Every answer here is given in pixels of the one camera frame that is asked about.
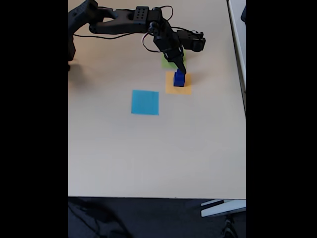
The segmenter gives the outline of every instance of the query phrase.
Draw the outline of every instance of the beige table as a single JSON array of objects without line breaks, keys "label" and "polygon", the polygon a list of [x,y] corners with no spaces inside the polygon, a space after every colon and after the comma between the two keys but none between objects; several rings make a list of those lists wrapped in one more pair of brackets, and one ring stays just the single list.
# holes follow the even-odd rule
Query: beige table
[{"label": "beige table", "polygon": [[[68,10],[82,0],[69,0]],[[172,26],[203,31],[187,51],[192,95],[165,93],[161,54],[142,34],[74,37],[68,73],[68,195],[246,198],[246,118],[225,0],[99,0],[99,6],[172,5]],[[169,18],[168,8],[163,10]],[[91,34],[88,25],[77,34]],[[148,48],[156,49],[152,38]],[[159,116],[131,114],[132,90],[159,92]]]}]

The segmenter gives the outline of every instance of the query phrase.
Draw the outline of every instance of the blue square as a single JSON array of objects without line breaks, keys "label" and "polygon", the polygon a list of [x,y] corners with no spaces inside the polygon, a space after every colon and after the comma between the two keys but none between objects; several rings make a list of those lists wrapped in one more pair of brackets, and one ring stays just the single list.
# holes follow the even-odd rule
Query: blue square
[{"label": "blue square", "polygon": [[159,92],[133,90],[131,113],[142,115],[158,115]]}]

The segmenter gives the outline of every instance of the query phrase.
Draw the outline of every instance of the robotic arm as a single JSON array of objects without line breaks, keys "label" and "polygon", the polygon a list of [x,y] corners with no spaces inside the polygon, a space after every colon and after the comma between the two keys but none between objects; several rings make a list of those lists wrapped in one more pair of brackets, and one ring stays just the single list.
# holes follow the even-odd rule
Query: robotic arm
[{"label": "robotic arm", "polygon": [[[104,18],[113,20],[103,22]],[[195,52],[205,46],[203,32],[177,30],[174,32],[169,22],[162,16],[162,10],[154,7],[138,6],[135,10],[98,7],[95,0],[85,0],[68,13],[68,61],[74,59],[76,52],[73,34],[83,25],[89,23],[89,30],[94,34],[148,33],[154,36],[154,43],[164,53],[168,62],[186,74],[183,61],[183,48]]]}]

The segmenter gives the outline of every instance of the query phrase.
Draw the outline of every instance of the green square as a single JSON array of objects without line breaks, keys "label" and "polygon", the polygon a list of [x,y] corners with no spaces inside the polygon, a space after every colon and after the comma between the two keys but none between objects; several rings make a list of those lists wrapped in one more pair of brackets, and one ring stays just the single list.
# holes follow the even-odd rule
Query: green square
[{"label": "green square", "polygon": [[[186,50],[184,50],[184,66],[186,68]],[[162,54],[162,68],[173,68],[178,69],[177,66],[173,62],[168,62],[167,59],[165,59],[164,54]]]}]

